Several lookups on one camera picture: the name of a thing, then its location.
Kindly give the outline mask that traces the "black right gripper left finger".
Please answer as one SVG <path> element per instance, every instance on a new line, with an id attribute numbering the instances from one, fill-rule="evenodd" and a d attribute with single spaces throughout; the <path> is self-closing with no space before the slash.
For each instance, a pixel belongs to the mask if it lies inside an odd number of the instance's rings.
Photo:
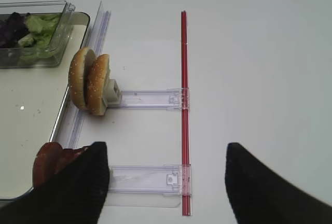
<path id="1" fill-rule="evenodd" d="M 59 173 L 1 208 L 1 223 L 97 223 L 109 185 L 105 142 L 95 142 Z"/>

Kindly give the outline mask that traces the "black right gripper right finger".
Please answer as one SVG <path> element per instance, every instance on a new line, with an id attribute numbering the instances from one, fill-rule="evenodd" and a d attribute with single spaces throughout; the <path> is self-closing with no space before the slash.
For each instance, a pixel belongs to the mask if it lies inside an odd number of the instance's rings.
<path id="1" fill-rule="evenodd" d="M 295 187 L 239 143 L 226 151 L 225 187 L 237 223 L 331 223 L 331 206 Z"/>

